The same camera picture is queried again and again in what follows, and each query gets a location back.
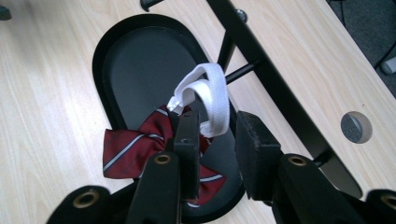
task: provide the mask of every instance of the bow tie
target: bow tie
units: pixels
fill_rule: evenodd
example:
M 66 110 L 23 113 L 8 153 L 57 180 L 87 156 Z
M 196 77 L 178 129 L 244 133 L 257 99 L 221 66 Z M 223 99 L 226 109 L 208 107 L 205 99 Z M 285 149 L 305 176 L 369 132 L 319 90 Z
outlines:
M 149 156 L 164 151 L 166 141 L 174 137 L 169 111 L 165 105 L 157 108 L 137 131 L 106 130 L 103 172 L 108 178 L 139 178 Z M 212 138 L 200 135 L 200 151 L 204 156 Z M 226 177 L 203 165 L 200 166 L 198 200 L 189 200 L 190 207 L 209 202 L 224 184 Z

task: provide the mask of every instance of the striped bow tie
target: striped bow tie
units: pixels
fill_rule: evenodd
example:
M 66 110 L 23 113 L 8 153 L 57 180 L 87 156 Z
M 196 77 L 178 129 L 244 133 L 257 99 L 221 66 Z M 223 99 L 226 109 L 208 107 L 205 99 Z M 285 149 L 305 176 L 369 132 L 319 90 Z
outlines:
M 164 151 L 166 141 L 174 137 L 169 111 L 165 105 L 156 109 L 139 127 L 133 130 L 106 130 L 103 155 L 103 172 L 108 178 L 139 178 L 146 160 Z M 212 139 L 200 135 L 201 155 Z M 190 207 L 199 207 L 216 195 L 226 177 L 203 165 L 200 166 L 199 199 L 188 201 Z

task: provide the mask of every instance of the wooden table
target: wooden table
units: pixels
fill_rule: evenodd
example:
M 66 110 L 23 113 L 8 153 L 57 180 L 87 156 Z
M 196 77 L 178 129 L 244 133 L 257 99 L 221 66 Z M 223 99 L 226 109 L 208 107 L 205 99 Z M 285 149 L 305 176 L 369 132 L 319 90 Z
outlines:
M 110 128 L 92 79 L 92 55 L 115 23 L 144 13 L 138 1 L 6 0 L 0 22 L 1 223 L 43 223 L 69 192 L 85 185 L 117 191 L 131 180 L 102 176 Z M 324 0 L 233 0 L 310 118 L 364 193 L 396 189 L 396 103 Z M 203 0 L 151 9 L 184 23 L 215 61 L 224 30 Z M 228 72 L 244 65 L 236 52 Z M 229 86 L 235 107 L 258 115 L 285 152 L 308 156 L 254 76 Z M 350 111 L 373 128 L 364 144 L 340 128 Z M 271 209 L 244 198 L 214 223 L 274 223 Z

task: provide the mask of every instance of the white elastic band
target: white elastic band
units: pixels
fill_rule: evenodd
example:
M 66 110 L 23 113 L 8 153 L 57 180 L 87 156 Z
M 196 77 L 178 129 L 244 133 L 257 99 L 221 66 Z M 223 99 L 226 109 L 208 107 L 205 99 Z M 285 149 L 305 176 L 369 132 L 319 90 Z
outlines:
M 204 73 L 207 79 L 198 79 Z M 177 85 L 167 108 L 180 115 L 184 106 L 195 100 L 195 92 L 203 101 L 208 116 L 208 121 L 201 123 L 201 134 L 214 137 L 226 133 L 230 122 L 230 105 L 224 72 L 218 64 L 198 64 Z

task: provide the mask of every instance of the light wood surface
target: light wood surface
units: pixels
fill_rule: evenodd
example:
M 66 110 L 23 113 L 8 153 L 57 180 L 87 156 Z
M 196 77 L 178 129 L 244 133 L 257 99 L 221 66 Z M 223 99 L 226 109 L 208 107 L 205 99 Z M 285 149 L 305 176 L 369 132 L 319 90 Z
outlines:
M 323 0 L 233 0 L 276 68 L 356 177 L 363 191 L 396 189 L 396 103 Z M 5 0 L 0 22 L 0 222 L 44 223 L 71 191 L 112 192 L 131 180 L 102 176 L 110 128 L 92 79 L 92 55 L 114 24 L 145 13 L 138 1 Z M 204 0 L 169 0 L 151 9 L 184 23 L 215 61 L 224 30 Z M 236 52 L 229 71 L 245 64 Z M 229 87 L 239 109 L 261 117 L 285 152 L 308 156 L 254 74 Z M 365 144 L 345 139 L 341 117 L 364 114 Z M 214 223 L 275 223 L 271 210 L 244 198 Z

